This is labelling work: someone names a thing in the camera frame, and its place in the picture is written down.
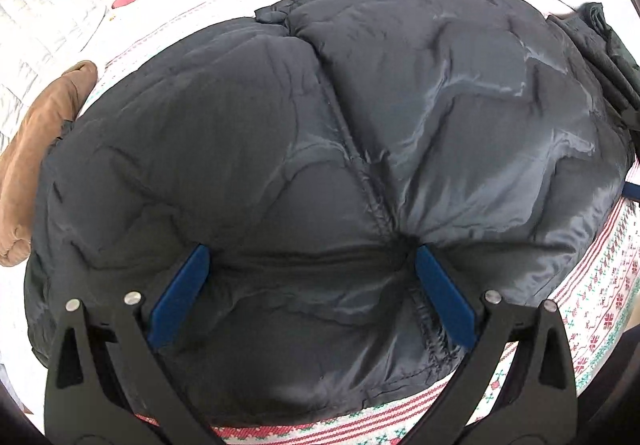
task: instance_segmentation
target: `round metal rivet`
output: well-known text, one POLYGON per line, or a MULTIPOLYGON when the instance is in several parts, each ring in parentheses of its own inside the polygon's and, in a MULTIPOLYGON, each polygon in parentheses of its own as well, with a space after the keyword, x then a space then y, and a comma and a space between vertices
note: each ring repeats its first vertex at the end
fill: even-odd
POLYGON ((558 304, 553 302, 551 299, 547 299, 542 303, 545 310, 550 311, 551 313, 555 313, 558 311, 558 304))
POLYGON ((80 301, 78 299, 71 299, 65 306, 67 311, 76 311, 79 307, 80 301))
POLYGON ((142 293, 139 291, 130 291, 124 296, 124 303, 127 306, 135 306, 142 300, 142 293))
POLYGON ((500 302, 502 302, 502 295, 496 290, 487 290, 484 293, 484 299, 491 304, 500 304, 500 302))

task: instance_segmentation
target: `red object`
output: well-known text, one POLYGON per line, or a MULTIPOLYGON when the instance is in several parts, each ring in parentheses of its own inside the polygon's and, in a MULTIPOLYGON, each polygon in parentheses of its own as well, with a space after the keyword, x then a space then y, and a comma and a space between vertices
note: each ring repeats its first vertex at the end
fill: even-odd
POLYGON ((134 1, 135 0, 115 0, 113 1, 111 8, 113 9, 120 8, 121 6, 126 6, 127 4, 131 4, 134 1))

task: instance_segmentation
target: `rolled brown fabric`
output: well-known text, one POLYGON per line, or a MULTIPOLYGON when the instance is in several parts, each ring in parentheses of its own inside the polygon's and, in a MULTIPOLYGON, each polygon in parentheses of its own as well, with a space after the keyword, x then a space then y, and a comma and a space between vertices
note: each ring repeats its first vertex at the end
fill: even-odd
POLYGON ((64 121, 76 119, 97 79, 97 67, 89 60, 66 70, 31 104, 0 155, 0 265, 15 266, 29 256, 42 158, 64 121))

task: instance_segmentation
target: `black puffer jacket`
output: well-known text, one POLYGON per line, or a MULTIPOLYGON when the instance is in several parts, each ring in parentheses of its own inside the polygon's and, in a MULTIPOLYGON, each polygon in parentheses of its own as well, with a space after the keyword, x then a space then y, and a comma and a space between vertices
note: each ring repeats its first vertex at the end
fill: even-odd
POLYGON ((196 242, 211 274, 159 354, 211 422, 416 393, 462 352, 414 249, 444 248, 512 301, 545 298, 631 163, 607 107, 566 34, 521 0, 284 0, 205 28, 105 93, 44 161, 34 349, 47 360, 69 298, 120 301, 196 242))

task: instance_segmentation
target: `white quilted fabric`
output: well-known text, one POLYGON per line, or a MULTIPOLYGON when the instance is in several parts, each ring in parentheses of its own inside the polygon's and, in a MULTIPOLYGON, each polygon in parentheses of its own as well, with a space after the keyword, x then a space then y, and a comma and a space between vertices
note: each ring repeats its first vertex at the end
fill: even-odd
POLYGON ((80 60, 100 0, 0 0, 0 153, 37 95, 80 60))

